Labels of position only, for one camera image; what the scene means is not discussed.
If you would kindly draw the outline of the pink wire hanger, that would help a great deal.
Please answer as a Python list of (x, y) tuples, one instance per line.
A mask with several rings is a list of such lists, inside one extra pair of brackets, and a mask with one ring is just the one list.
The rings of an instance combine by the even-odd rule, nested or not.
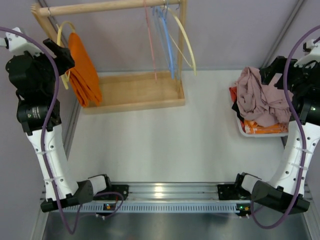
[(151, 27), (150, 27), (150, 19), (149, 19), (149, 14), (148, 14), (148, 10), (147, 10), (147, 2), (146, 2), (146, 0), (143, 0), (142, 3), (143, 3), (143, 9), (144, 9), (144, 13), (145, 13), (145, 21), (146, 21), (146, 25), (147, 25), (148, 40), (149, 40), (149, 46), (150, 46), (150, 52), (151, 52), (151, 58), (152, 58), (154, 79), (155, 79), (155, 81), (157, 81), (158, 76), (157, 76), (157, 70), (156, 70), (156, 61), (155, 61), (153, 40), (152, 40)]

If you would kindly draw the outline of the orange trousers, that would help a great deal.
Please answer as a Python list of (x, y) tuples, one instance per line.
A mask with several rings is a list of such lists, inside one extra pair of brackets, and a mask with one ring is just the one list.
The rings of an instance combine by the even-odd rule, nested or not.
[(88, 107), (89, 103), (99, 106), (103, 98), (97, 71), (80, 37), (74, 32), (69, 35), (68, 48), (75, 63), (69, 71), (69, 81), (79, 104), (82, 107)]

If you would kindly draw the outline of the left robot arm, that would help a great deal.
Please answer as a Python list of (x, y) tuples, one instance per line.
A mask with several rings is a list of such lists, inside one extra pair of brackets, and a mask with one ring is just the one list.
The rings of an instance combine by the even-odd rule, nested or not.
[(47, 56), (34, 44), (20, 36), (6, 37), (13, 58), (6, 64), (9, 81), (16, 87), (17, 120), (36, 153), (45, 185), (42, 212), (51, 212), (91, 202), (99, 192), (111, 187), (106, 174), (76, 181), (70, 174), (62, 139), (60, 102), (55, 84), (60, 75), (74, 67), (70, 51), (51, 39), (44, 44), (56, 55), (55, 74)]

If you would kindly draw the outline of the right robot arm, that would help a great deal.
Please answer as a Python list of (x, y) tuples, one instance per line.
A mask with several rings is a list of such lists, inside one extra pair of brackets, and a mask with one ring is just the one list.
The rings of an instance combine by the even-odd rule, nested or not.
[(287, 88), (293, 94), (292, 104), (302, 125), (293, 117), (282, 160), (270, 182), (248, 173), (238, 174), (233, 194), (236, 198), (253, 200), (262, 206), (284, 213), (298, 188), (290, 214), (304, 213), (310, 203), (304, 199), (304, 185), (313, 152), (320, 140), (320, 56), (305, 55), (292, 59), (287, 73)]

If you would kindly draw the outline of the pink trousers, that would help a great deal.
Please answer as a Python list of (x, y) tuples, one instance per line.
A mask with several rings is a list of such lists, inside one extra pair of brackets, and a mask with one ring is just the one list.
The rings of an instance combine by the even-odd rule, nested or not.
[(245, 67), (235, 86), (237, 106), (244, 120), (254, 121), (261, 127), (289, 123), (291, 111), (284, 91), (262, 84), (258, 68)]

